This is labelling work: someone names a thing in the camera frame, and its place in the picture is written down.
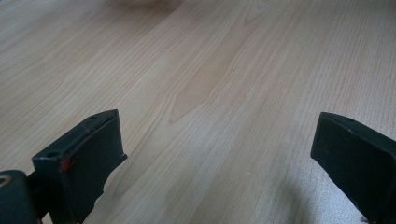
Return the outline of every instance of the wood plank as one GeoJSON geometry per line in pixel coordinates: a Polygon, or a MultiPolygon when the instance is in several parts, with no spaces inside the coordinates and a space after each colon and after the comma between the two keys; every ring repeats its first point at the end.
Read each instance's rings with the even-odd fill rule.
{"type": "Polygon", "coordinates": [[[118,108],[129,160],[84,223],[361,223],[309,152],[321,111],[396,139],[395,21],[392,0],[0,1],[0,168],[118,108]]]}

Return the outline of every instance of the black plastic bracket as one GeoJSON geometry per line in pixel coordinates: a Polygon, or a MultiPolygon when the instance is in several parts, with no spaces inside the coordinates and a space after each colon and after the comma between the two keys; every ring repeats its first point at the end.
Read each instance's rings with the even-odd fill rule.
{"type": "Polygon", "coordinates": [[[35,171],[0,172],[0,223],[82,223],[123,153],[118,110],[93,115],[33,156],[35,171]]]}
{"type": "Polygon", "coordinates": [[[396,142],[353,119],[321,113],[311,157],[370,223],[396,223],[396,142]]]}

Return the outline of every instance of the black plastic part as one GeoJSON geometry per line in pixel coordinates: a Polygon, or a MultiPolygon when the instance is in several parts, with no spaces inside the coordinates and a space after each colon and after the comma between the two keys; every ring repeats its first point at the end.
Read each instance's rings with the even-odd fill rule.
{"type": "Polygon", "coordinates": [[[311,157],[371,223],[396,223],[396,142],[353,119],[321,113],[311,157]]]}
{"type": "Polygon", "coordinates": [[[125,161],[117,110],[96,114],[33,157],[54,223],[82,223],[110,173],[125,161]]]}
{"type": "Polygon", "coordinates": [[[31,191],[24,172],[0,172],[0,223],[37,223],[31,191]]]}

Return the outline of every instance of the screw hole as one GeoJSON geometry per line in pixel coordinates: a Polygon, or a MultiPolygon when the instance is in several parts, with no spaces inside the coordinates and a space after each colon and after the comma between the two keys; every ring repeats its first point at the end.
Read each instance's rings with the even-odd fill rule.
{"type": "Polygon", "coordinates": [[[6,185],[11,180],[9,175],[0,175],[0,188],[6,185]]]}
{"type": "Polygon", "coordinates": [[[59,156],[59,152],[50,152],[49,154],[47,154],[48,158],[54,158],[58,156],[59,156]]]}

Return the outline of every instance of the light wood grain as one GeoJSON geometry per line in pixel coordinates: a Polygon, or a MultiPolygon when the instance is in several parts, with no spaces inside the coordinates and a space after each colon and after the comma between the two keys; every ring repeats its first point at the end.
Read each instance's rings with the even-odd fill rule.
{"type": "Polygon", "coordinates": [[[318,114],[396,138],[392,0],[0,1],[0,169],[118,108],[84,223],[361,223],[309,158],[318,114]]]}

